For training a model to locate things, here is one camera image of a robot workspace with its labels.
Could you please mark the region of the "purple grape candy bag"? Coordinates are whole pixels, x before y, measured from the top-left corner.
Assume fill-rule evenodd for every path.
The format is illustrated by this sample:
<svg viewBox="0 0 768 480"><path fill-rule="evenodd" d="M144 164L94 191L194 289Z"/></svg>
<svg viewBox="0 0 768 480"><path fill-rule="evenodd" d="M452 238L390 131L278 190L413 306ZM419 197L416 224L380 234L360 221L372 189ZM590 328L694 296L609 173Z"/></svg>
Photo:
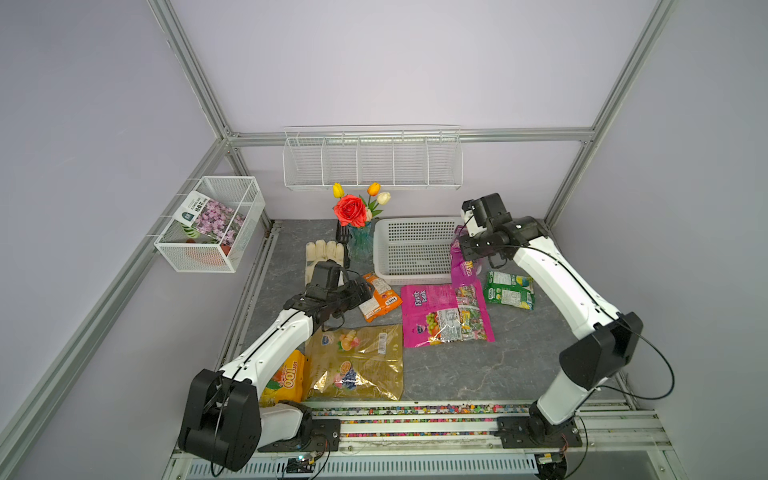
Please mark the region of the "purple grape candy bag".
<svg viewBox="0 0 768 480"><path fill-rule="evenodd" d="M454 289L472 285L477 280L481 266L471 260L465 260L460 248L460 237L466 232L466 227L458 225L454 229L454 238L450 245L450 276Z"/></svg>

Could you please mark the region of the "cream work glove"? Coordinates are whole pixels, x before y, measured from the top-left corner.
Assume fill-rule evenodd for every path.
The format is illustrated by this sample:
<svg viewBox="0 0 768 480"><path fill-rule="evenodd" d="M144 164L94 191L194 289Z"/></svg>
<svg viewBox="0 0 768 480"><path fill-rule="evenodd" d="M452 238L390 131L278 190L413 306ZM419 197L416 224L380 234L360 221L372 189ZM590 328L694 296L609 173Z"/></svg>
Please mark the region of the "cream work glove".
<svg viewBox="0 0 768 480"><path fill-rule="evenodd" d="M316 240L305 246L305 284L312 280L315 266L323 261L344 265L345 246L336 241Z"/></svg>

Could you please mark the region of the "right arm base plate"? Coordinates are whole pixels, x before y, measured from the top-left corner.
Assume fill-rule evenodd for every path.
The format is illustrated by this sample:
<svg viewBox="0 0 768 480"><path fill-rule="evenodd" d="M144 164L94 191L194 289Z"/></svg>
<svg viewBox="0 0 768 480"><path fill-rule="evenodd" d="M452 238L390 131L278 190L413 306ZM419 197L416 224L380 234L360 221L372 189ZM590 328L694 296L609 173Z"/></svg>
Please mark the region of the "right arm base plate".
<svg viewBox="0 0 768 480"><path fill-rule="evenodd" d="M548 448L565 450L583 446L583 439L574 419L552 425L537 416L506 416L497 419L493 435L504 449Z"/></svg>

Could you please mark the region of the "orange white snack packet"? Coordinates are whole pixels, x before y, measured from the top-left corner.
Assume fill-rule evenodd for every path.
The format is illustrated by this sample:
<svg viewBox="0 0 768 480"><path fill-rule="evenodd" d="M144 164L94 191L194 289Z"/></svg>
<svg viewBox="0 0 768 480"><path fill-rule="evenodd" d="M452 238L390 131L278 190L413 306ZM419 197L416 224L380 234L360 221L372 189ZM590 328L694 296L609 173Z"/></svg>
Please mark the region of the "orange white snack packet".
<svg viewBox="0 0 768 480"><path fill-rule="evenodd" d="M371 323L402 305L399 294L375 273L365 274L363 278L372 287L372 298L359 306L366 322Z"/></svg>

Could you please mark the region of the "purple flower seed packet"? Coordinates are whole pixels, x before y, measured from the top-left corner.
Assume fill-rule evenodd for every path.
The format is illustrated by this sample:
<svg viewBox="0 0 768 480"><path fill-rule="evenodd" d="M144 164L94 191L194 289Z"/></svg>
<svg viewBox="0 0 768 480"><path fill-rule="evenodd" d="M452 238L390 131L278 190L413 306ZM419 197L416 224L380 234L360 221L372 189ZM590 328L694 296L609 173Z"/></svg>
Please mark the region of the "purple flower seed packet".
<svg viewBox="0 0 768 480"><path fill-rule="evenodd" d="M203 193L193 191L175 210L173 219L192 240L231 247L245 224L245 216Z"/></svg>

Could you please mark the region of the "pink fruit candy bag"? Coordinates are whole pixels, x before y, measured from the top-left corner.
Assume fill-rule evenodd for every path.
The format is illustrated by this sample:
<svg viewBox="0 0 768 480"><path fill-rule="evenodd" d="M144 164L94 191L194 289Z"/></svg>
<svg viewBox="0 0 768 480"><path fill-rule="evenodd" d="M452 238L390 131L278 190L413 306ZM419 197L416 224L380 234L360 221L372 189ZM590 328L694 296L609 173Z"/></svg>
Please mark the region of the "pink fruit candy bag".
<svg viewBox="0 0 768 480"><path fill-rule="evenodd" d="M405 348L495 341L478 281L461 287L405 285L400 297Z"/></svg>

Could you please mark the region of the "gold candy bag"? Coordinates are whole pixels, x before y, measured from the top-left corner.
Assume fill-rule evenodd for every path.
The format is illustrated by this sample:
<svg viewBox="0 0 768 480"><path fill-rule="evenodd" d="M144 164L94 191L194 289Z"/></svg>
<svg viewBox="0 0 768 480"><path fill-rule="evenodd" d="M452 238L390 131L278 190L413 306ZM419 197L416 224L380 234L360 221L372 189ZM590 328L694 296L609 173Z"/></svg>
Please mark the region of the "gold candy bag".
<svg viewBox="0 0 768 480"><path fill-rule="evenodd" d="M318 331L304 345L304 398L398 401L403 350L400 325Z"/></svg>

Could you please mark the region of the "yellow orange candy bag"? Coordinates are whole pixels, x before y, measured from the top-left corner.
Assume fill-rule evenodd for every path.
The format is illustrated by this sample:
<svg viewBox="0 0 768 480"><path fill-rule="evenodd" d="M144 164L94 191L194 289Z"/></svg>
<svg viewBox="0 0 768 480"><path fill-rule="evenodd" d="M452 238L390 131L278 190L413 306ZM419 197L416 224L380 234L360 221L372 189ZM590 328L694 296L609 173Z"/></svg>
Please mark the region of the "yellow orange candy bag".
<svg viewBox="0 0 768 480"><path fill-rule="evenodd" d="M305 355L294 350L275 372L260 398L261 407L276 406L282 401L300 402L304 395Z"/></svg>

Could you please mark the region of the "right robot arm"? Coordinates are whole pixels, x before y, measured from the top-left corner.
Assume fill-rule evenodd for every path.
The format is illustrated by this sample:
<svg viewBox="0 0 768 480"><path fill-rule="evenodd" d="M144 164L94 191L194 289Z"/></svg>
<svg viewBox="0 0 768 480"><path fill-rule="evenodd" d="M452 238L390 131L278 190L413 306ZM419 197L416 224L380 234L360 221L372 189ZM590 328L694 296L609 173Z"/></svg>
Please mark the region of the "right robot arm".
<svg viewBox="0 0 768 480"><path fill-rule="evenodd" d="M530 408L535 425L569 422L592 392L624 368L634 355L643 323L621 313L572 268L544 225L532 217L480 226L472 214L459 237L463 258L499 255L513 261L558 308L576 342L559 354L560 370Z"/></svg>

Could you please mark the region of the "white plastic basket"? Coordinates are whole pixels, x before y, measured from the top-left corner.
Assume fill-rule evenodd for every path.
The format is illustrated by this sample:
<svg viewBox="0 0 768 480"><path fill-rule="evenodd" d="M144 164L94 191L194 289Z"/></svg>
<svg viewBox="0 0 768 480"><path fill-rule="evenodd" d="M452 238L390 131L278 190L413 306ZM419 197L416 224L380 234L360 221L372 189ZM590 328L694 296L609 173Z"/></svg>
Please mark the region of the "white plastic basket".
<svg viewBox="0 0 768 480"><path fill-rule="evenodd" d="M390 285L451 281L450 247L458 217L379 220L373 229L374 273Z"/></svg>

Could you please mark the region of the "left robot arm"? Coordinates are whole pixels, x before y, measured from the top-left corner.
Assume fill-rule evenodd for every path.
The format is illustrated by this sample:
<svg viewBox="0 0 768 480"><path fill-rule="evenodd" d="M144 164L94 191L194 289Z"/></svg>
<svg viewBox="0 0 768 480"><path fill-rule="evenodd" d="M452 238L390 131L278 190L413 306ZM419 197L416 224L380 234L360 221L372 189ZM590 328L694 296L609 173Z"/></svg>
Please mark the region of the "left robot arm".
<svg viewBox="0 0 768 480"><path fill-rule="evenodd" d="M178 448L211 465L237 471L256 451L328 450L325 427L294 401L261 407L264 390L284 361L329 318L340 318L373 297L363 280L330 291L311 287L285 303L267 330L218 370L201 370L191 381Z"/></svg>

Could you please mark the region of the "aluminium mounting rail frame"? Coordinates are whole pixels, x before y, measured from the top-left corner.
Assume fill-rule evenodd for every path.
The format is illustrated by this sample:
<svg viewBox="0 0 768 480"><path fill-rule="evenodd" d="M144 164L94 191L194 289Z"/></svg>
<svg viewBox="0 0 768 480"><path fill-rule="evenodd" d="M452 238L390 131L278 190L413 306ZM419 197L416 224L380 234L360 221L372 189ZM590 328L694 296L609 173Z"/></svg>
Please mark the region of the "aluminium mounting rail frame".
<svg viewBox="0 0 768 480"><path fill-rule="evenodd" d="M311 401L313 438L234 471L176 450L166 479L687 479L659 415L589 400L554 439L525 435L521 400Z"/></svg>

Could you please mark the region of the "glass vase with flowers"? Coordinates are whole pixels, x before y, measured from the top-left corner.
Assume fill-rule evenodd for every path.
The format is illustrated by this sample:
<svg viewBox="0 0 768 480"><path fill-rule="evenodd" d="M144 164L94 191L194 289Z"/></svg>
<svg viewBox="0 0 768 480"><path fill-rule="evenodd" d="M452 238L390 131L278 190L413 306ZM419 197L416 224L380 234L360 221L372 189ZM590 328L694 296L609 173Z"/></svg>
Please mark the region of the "glass vase with flowers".
<svg viewBox="0 0 768 480"><path fill-rule="evenodd" d="M336 199L333 213L337 219L335 240L341 244L350 262L365 262L372 256L373 225L391 194L380 183L371 183L365 194L346 193L340 183L332 185Z"/></svg>

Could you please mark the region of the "green candy packet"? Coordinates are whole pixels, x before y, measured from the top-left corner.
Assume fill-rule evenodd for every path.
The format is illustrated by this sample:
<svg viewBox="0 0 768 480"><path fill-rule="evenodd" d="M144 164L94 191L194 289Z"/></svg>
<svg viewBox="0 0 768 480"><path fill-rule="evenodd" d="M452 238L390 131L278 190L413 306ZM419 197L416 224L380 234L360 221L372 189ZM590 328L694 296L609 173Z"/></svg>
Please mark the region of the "green candy packet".
<svg viewBox="0 0 768 480"><path fill-rule="evenodd" d="M535 308L533 278L492 270L486 275L484 298L490 304L533 310Z"/></svg>

